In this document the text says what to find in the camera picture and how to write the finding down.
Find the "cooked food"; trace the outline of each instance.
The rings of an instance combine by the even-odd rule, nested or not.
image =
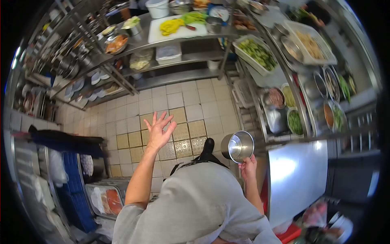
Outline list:
[[[303,34],[297,31],[296,35],[313,58],[321,60],[325,59],[322,51],[319,49],[318,43],[310,36],[310,34]]]
[[[167,20],[160,25],[160,31],[163,36],[168,36],[172,33],[176,33],[180,26],[184,26],[184,20]]]
[[[295,100],[293,97],[293,92],[291,91],[291,88],[289,86],[285,86],[282,89],[282,92],[284,94],[284,99],[286,99],[286,105],[287,107],[295,107]]]
[[[118,51],[123,45],[125,45],[127,42],[127,36],[126,35],[120,35],[115,37],[112,42],[110,42],[106,47],[106,53],[114,53]]]
[[[283,96],[280,93],[280,91],[276,88],[269,89],[269,99],[271,100],[271,103],[275,105],[277,108],[280,108],[283,106]]]
[[[344,112],[341,111],[337,106],[333,107],[333,118],[334,118],[334,129],[341,131],[344,127]]]
[[[101,33],[102,33],[103,36],[105,36],[108,33],[110,33],[111,31],[113,31],[115,28],[116,28],[116,26],[109,26],[104,31],[102,31]]]
[[[324,105],[325,120],[330,128],[333,127],[333,111],[329,104]]]
[[[241,42],[238,47],[268,71],[273,70],[277,65],[272,53],[252,39]]]
[[[289,112],[289,115],[287,117],[287,122],[290,126],[290,130],[292,133],[297,135],[303,134],[301,119],[299,118],[299,114],[297,110],[292,110],[291,112]]]
[[[121,29],[130,29],[139,24],[140,18],[138,16],[131,17],[130,19],[127,19],[124,23]]]

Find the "bowl of meat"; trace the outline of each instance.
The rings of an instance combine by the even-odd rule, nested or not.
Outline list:
[[[116,55],[121,53],[127,46],[129,37],[127,35],[118,35],[109,37],[106,44],[106,54]]]

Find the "plastic bag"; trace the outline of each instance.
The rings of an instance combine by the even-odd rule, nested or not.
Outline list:
[[[50,176],[57,187],[69,181],[68,174],[65,171],[62,154],[56,150],[49,151]]]
[[[328,204],[322,200],[313,203],[303,214],[303,224],[306,227],[326,227]]]

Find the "yellow vegetable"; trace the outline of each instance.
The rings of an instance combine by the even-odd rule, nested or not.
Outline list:
[[[160,25],[160,31],[163,36],[168,36],[172,33],[176,33],[180,26],[184,26],[184,20],[174,19],[167,20]]]

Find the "stainless steel pot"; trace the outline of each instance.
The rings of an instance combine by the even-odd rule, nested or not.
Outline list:
[[[221,152],[225,158],[241,164],[246,157],[252,156],[254,145],[252,136],[248,132],[240,130],[222,139]]]

